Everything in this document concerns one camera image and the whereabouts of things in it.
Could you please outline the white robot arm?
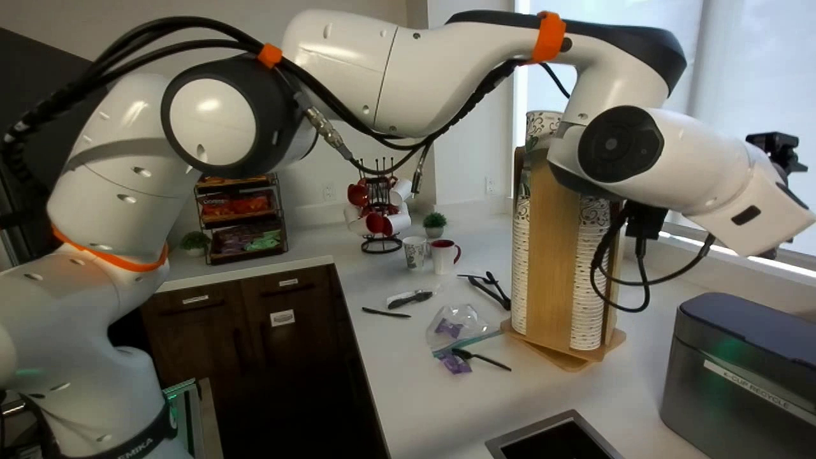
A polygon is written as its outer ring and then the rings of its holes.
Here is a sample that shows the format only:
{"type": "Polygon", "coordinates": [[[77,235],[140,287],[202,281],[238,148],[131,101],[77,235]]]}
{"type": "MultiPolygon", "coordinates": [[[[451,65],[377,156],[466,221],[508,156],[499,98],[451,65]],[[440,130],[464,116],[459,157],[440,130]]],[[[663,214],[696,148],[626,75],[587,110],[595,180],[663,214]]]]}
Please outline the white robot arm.
{"type": "Polygon", "coordinates": [[[266,42],[218,17],[154,17],[2,130],[2,160],[23,174],[34,135],[85,114],[47,195],[53,249],[2,274],[2,384],[44,418],[47,459],[187,455],[154,362],[109,328],[165,281],[199,177],[313,176],[313,148],[345,128],[413,156],[525,63],[577,73],[545,156],[558,184],[679,212],[740,254],[811,226],[760,148],[669,110],[686,55],[666,27],[304,10],[266,42]]]}

